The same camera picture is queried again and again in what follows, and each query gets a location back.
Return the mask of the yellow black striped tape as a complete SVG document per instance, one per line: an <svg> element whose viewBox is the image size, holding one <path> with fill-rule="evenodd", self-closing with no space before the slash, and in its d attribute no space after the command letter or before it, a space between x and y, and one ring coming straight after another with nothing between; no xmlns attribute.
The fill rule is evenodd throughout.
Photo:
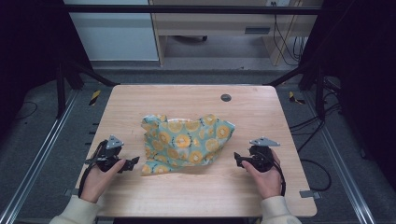
<svg viewBox="0 0 396 224"><path fill-rule="evenodd" d="M290 100L290 102L293 102L293 103L296 103L299 105L305 105L305 100L296 99L294 96L294 93L292 91L289 91L289 100Z"/></svg>
<svg viewBox="0 0 396 224"><path fill-rule="evenodd" d="M89 105L95 105L100 93L101 93L100 90L94 91L94 93L92 94L92 98L91 98L91 100L89 102Z"/></svg>

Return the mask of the black metal stand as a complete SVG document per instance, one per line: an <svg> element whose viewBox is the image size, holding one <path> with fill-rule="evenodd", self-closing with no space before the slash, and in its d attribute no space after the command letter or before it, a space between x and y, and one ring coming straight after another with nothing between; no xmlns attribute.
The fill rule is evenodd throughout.
<svg viewBox="0 0 396 224"><path fill-rule="evenodd" d="M117 82L113 82L105 77L100 76L99 74L95 73L92 68L84 66L80 63L74 61L60 62L56 69L58 97L57 119L59 119L66 110L64 81L67 80L73 90L80 90L84 85L80 74L85 74L108 87L115 87L118 85Z"/></svg>
<svg viewBox="0 0 396 224"><path fill-rule="evenodd" d="M315 111L317 112L319 119L324 121L325 108L323 91L325 75L324 70L321 68L319 63L304 63L303 65L299 65L295 69L288 72L286 75L270 81L269 83L264 83L264 86L276 87L297 75L303 76L299 83L299 88L302 91L309 90L313 84L316 85Z"/></svg>

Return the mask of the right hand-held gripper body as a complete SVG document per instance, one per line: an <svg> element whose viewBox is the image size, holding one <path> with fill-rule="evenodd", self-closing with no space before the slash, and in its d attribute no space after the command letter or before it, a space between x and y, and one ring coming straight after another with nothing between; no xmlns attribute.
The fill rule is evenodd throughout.
<svg viewBox="0 0 396 224"><path fill-rule="evenodd" d="M264 136L250 140L251 147L248 149L252 161L250 162L256 170L261 173L269 171L272 167L279 167L275 161L272 147L279 147L280 144Z"/></svg>

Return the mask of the black horizontal frame bar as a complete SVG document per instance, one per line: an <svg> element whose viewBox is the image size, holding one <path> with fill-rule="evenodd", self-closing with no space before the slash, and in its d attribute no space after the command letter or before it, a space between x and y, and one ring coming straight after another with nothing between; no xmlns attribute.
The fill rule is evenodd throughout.
<svg viewBox="0 0 396 224"><path fill-rule="evenodd" d="M235 6L143 6L65 5L69 12L81 13L178 13L178 14L276 14L318 15L321 7L235 7Z"/></svg>

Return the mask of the person's left hand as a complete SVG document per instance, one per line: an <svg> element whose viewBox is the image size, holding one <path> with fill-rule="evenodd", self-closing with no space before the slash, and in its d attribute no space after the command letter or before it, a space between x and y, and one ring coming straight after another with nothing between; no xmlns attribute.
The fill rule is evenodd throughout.
<svg viewBox="0 0 396 224"><path fill-rule="evenodd" d="M124 163L125 159L121 159L106 172L94 165L85 179L79 198L89 203L97 203Z"/></svg>

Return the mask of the person's right hand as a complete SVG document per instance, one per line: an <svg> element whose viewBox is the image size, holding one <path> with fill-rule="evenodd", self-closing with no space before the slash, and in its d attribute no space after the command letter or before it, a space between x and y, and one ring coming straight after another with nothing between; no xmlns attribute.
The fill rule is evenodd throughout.
<svg viewBox="0 0 396 224"><path fill-rule="evenodd" d="M258 192L264 200L281 195L281 174L275 166L267 172L261 173L248 161L242 161L242 165L253 178Z"/></svg>

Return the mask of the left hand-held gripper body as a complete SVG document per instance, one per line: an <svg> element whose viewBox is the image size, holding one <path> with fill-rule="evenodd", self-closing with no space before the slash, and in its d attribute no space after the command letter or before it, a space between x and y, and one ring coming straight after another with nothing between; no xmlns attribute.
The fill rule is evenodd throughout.
<svg viewBox="0 0 396 224"><path fill-rule="evenodd" d="M102 172L107 172L116 164L119 159L119 153L123 142L111 134L108 139L102 141L91 157L85 160L88 165L97 165Z"/></svg>

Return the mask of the green cloth with orange print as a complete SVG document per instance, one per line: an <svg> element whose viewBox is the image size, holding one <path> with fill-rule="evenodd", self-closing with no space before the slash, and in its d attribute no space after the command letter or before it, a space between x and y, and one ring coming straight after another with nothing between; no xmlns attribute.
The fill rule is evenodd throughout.
<svg viewBox="0 0 396 224"><path fill-rule="evenodd" d="M141 127L146 131L142 175L161 175L213 163L235 128L231 122L212 114L199 119L147 115Z"/></svg>

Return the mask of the white cabinet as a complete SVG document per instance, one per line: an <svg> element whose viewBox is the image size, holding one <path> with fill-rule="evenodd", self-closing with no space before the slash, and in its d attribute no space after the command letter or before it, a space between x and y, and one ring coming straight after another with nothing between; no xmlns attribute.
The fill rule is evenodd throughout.
<svg viewBox="0 0 396 224"><path fill-rule="evenodd" d="M149 13L71 13L91 61L158 61Z"/></svg>

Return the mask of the dark curtain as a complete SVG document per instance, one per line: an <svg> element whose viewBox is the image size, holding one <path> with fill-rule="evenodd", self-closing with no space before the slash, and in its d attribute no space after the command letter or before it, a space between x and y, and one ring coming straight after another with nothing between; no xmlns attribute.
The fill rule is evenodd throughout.
<svg viewBox="0 0 396 224"><path fill-rule="evenodd" d="M304 59L333 32L322 69L339 78L352 130L396 190L396 0L323 0L322 6L340 10L317 17Z"/></svg>
<svg viewBox="0 0 396 224"><path fill-rule="evenodd" d="M0 0L0 139L27 92L56 78L62 60L91 66L64 0Z"/></svg>

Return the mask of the aluminium floor rail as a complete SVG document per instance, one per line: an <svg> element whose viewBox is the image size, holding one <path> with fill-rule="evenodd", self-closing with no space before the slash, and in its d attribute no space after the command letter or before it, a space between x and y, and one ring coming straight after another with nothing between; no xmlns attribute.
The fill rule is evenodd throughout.
<svg viewBox="0 0 396 224"><path fill-rule="evenodd" d="M30 167L24 175L23 180L19 184L10 202L7 204L7 207L0 215L0 224L13 224L13 222L15 221L39 173L41 172L48 155L52 151L52 148L56 140L58 139L58 136L63 129L70 112L75 105L78 95L79 91L70 91L70 95L66 101L64 112L62 112L61 116L54 121L49 133L47 134L43 144L41 145L41 148L35 155L35 159L30 163Z"/></svg>
<svg viewBox="0 0 396 224"><path fill-rule="evenodd" d="M353 177L350 169L347 167L347 162L343 159L334 138L327 127L330 123L332 115L339 111L341 106L339 104L325 105L324 119L322 121L319 135L325 145L327 154L332 162L332 167L335 170L338 179L341 183L344 193L354 211L360 224L377 224L374 215L365 201L361 189Z"/></svg>

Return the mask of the light wooden desk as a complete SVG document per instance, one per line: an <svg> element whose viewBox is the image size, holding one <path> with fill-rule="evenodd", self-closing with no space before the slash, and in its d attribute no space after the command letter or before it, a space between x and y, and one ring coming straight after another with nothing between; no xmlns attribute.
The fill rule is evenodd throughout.
<svg viewBox="0 0 396 224"><path fill-rule="evenodd" d="M152 6L320 7L324 0L148 0ZM158 36L255 35L262 38L273 65L291 50L292 37L308 37L315 15L153 13Z"/></svg>

